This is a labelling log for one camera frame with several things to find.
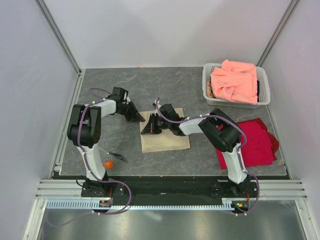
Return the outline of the beige cloth napkin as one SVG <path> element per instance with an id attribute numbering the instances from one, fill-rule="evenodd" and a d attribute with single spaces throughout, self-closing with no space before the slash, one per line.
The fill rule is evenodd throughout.
<path id="1" fill-rule="evenodd" d="M 189 149 L 188 136 L 176 136 L 169 129 L 160 134 L 140 134 L 142 153 L 155 153 Z"/>

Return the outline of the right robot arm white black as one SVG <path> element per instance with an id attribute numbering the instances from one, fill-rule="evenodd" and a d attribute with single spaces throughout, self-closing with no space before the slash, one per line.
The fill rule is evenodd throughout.
<path id="1" fill-rule="evenodd" d="M 192 134 L 204 134 L 213 147 L 222 153 L 230 180 L 229 191 L 235 197 L 247 191 L 250 179 L 245 168 L 241 148 L 243 130 L 222 110 L 215 108 L 210 113 L 194 117 L 182 117 L 171 104 L 156 107 L 149 115 L 142 135 L 159 135 L 163 130 L 170 130 L 175 136 L 184 137 Z"/>

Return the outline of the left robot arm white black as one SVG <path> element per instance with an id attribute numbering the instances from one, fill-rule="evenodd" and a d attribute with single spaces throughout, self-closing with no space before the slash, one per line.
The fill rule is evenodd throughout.
<path id="1" fill-rule="evenodd" d="M 119 114 L 126 121 L 144 122 L 129 92 L 121 87 L 114 87 L 107 96 L 89 104 L 75 104 L 67 127 L 67 138 L 72 141 L 81 154 L 86 169 L 86 178 L 95 181 L 92 191 L 99 197 L 110 191 L 108 174 L 101 161 L 98 143 L 102 132 L 102 118 Z"/>

